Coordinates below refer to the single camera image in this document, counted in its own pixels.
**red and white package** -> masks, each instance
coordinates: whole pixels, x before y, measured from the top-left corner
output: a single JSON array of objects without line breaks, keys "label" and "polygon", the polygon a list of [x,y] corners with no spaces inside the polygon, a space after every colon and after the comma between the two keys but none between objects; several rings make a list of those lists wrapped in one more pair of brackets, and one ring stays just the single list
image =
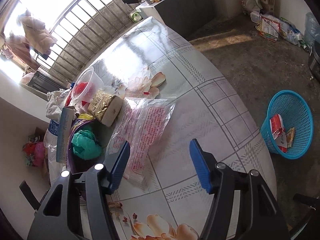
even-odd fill
[{"label": "red and white package", "polygon": [[125,179],[142,184],[149,149],[161,137],[174,110],[175,98],[124,98],[106,154],[116,153],[123,141],[129,142],[130,157],[124,171]]},{"label": "red and white package", "polygon": [[275,114],[270,119],[270,128],[274,140],[277,139],[283,131],[285,131],[281,115]]},{"label": "red and white package", "polygon": [[279,149],[286,153],[287,152],[287,136],[285,135],[285,132],[283,131],[281,135],[275,140],[277,146]]}]

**metal railing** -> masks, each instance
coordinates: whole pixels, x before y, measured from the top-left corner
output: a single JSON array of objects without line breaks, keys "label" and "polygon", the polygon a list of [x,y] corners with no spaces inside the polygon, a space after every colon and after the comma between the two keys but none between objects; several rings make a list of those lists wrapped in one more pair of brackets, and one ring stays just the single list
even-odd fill
[{"label": "metal railing", "polygon": [[35,60],[50,75],[71,82],[102,47],[134,24],[122,0],[74,0],[50,33],[58,40],[47,59]]}]

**green plastic bag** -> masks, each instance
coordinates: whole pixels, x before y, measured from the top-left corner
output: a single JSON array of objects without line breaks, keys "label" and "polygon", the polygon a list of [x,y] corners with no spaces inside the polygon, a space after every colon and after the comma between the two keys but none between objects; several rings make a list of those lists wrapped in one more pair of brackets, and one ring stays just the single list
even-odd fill
[{"label": "green plastic bag", "polygon": [[97,158],[102,153],[102,148],[96,143],[96,138],[90,130],[79,130],[71,140],[73,153],[83,160]]}]

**plastic cup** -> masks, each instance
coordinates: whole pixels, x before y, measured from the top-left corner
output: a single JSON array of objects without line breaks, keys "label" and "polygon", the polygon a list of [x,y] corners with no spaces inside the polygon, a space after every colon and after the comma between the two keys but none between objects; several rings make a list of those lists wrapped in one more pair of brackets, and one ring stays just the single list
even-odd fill
[{"label": "plastic cup", "polygon": [[93,67],[85,69],[77,79],[71,93],[71,97],[77,101],[90,103],[94,95],[104,86],[103,81],[94,72]]}]

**plastic mesh basket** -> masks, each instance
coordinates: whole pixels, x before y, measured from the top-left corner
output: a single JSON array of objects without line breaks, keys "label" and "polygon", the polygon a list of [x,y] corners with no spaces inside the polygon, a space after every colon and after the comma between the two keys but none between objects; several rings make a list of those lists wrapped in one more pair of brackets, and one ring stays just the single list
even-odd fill
[{"label": "plastic mesh basket", "polygon": [[[281,115],[286,131],[292,127],[296,128],[292,147],[286,153],[279,149],[272,137],[270,119],[275,114]],[[310,108],[296,92],[282,90],[272,98],[260,131],[269,152],[281,154],[287,159],[300,158],[308,150],[313,136],[313,119]]]}]

